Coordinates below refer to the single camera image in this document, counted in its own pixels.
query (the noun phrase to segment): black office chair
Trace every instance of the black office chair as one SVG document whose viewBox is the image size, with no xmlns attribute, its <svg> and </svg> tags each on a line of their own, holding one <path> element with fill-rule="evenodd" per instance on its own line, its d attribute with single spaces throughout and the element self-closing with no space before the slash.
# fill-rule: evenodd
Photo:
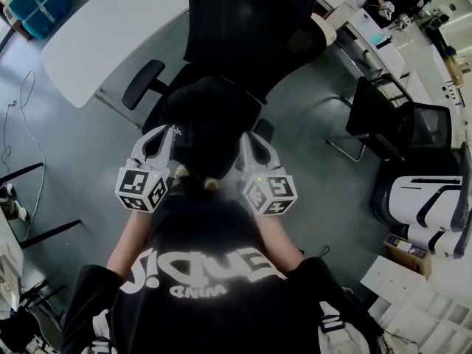
<svg viewBox="0 0 472 354">
<path fill-rule="evenodd" d="M 401 92 L 387 98 L 379 86 L 393 83 Z M 392 102 L 400 98 L 406 102 L 396 107 Z M 415 103 L 405 88 L 390 74 L 369 81 L 358 80 L 353 103 L 335 97 L 351 108 L 346 131 L 349 136 L 332 139 L 359 139 L 362 142 L 358 157 L 353 157 L 331 140 L 326 143 L 354 162 L 359 162 L 369 147 L 384 161 L 391 159 L 404 163 L 419 151 L 451 149 L 451 115 L 442 106 Z"/>
<path fill-rule="evenodd" d="M 325 35 L 310 18 L 316 0 L 189 3 L 190 31 L 184 56 L 189 63 L 166 86 L 157 80 L 165 65 L 151 60 L 131 81 L 122 101 L 133 110 L 148 89 L 157 91 L 162 96 L 147 118 L 143 133 L 184 120 L 187 127 L 192 126 L 193 139 L 200 138 L 206 154 L 229 146 L 225 156 L 232 156 L 240 135 L 253 128 L 267 93 L 287 74 L 325 50 Z M 184 101 L 188 99 L 193 105 Z M 225 131 L 227 126 L 231 133 Z M 206 138 L 213 138 L 212 148 L 201 138 L 198 129 L 203 128 Z M 190 162 L 198 172 L 216 178 L 224 176 L 228 164 L 234 161 L 220 154 L 223 167 L 218 169 L 214 164 L 209 169 L 210 161 L 202 153 L 199 159 L 188 158 L 187 166 Z"/>
</svg>

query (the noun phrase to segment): desk leg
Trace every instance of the desk leg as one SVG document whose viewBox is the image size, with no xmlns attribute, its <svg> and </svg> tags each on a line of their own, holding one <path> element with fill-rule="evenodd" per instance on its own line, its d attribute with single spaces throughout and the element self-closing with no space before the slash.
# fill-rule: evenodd
<svg viewBox="0 0 472 354">
<path fill-rule="evenodd" d="M 67 229 L 72 228 L 73 226 L 76 226 L 80 223 L 82 223 L 82 222 L 79 221 L 79 220 L 72 221 L 72 222 L 64 224 L 63 226 L 60 226 L 58 228 L 51 229 L 48 232 L 44 232 L 44 233 L 42 233 L 42 234 L 40 234 L 36 237 L 32 237 L 28 240 L 23 241 L 22 243 L 20 243 L 20 247 L 21 247 L 21 249 L 28 248 L 31 245 L 35 245 L 35 244 L 39 243 L 40 241 L 43 241 L 47 238 L 50 238 L 51 236 L 57 235 L 58 233 L 61 233 L 61 232 L 64 232 Z"/>
<path fill-rule="evenodd" d="M 42 162 L 39 162 L 37 164 L 34 164 L 34 165 L 30 165 L 29 167 L 26 167 L 26 168 L 23 168 L 23 169 L 20 169 L 20 170 L 17 170 L 16 172 L 13 172 L 13 173 L 10 173 L 10 174 L 7 174 L 5 177 L 1 177 L 0 178 L 0 186 L 2 184 L 4 184 L 5 182 L 8 182 L 9 180 L 12 180 L 18 176 L 21 176 L 22 174 L 25 174 L 25 173 L 28 173 L 30 172 L 31 170 L 33 169 L 36 169 L 36 168 L 39 168 L 39 167 L 43 167 L 44 164 Z"/>
<path fill-rule="evenodd" d="M 135 128 L 138 130 L 141 130 L 142 127 L 138 123 L 133 122 L 131 119 L 129 119 L 127 116 L 125 116 L 121 111 L 119 111 L 117 108 L 115 108 L 112 104 L 110 104 L 106 98 L 105 95 L 103 94 L 103 90 L 100 89 L 95 92 L 95 97 L 97 100 L 99 100 L 103 105 L 105 105 L 107 108 L 110 110 L 114 111 L 116 114 L 118 114 L 120 117 L 122 117 L 126 122 L 132 124 Z"/>
</svg>

